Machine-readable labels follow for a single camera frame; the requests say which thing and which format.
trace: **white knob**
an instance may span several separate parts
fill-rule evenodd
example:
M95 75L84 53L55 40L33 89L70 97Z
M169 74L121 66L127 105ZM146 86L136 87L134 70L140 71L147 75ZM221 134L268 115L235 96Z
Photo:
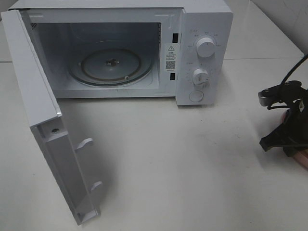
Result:
M210 37L204 37L197 41L196 49L200 57L210 57L215 52L216 44Z
M208 83L209 74L206 70L199 68L192 73L192 82L194 85L205 85Z

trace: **warning label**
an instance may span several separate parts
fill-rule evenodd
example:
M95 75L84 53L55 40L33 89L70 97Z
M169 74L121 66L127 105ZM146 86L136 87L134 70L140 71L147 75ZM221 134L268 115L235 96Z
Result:
M179 45L177 43L167 43L165 44L165 52L166 52L166 70L175 71L177 68Z

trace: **tiled wall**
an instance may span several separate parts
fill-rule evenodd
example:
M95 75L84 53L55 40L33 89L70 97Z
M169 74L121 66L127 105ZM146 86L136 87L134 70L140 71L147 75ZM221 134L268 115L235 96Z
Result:
M253 0L304 53L308 53L308 0Z
M6 11L12 6L17 0L0 0L0 12Z

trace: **qr code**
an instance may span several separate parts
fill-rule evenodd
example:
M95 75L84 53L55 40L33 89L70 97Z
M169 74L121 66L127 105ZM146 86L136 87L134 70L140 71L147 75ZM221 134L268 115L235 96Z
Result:
M166 70L175 69L175 61L166 61Z

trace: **black cable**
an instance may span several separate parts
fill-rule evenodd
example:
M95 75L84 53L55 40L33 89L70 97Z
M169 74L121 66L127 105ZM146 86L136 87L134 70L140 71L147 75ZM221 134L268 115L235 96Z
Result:
M278 93L277 93L277 96L280 95L280 92L281 90L283 89L284 87L284 84L286 83L286 81L288 80L288 78L291 76L291 74L293 74L293 72L304 62L308 59L308 54L306 54L297 64L295 64L295 66L287 73L287 75L283 78L283 80L281 81L281 84L279 86L279 89L278 89ZM275 107L272 107L273 103L271 103L269 106L268 106L268 109L271 110L271 109L277 109L277 108L288 108L288 106L284 105L284 106L275 106Z
M280 88L279 91L281 90L282 86L286 83L287 79L291 76L291 74L304 62L306 61L306 59L308 59L308 54L306 54L288 73L287 75L283 78L281 84L280 84Z

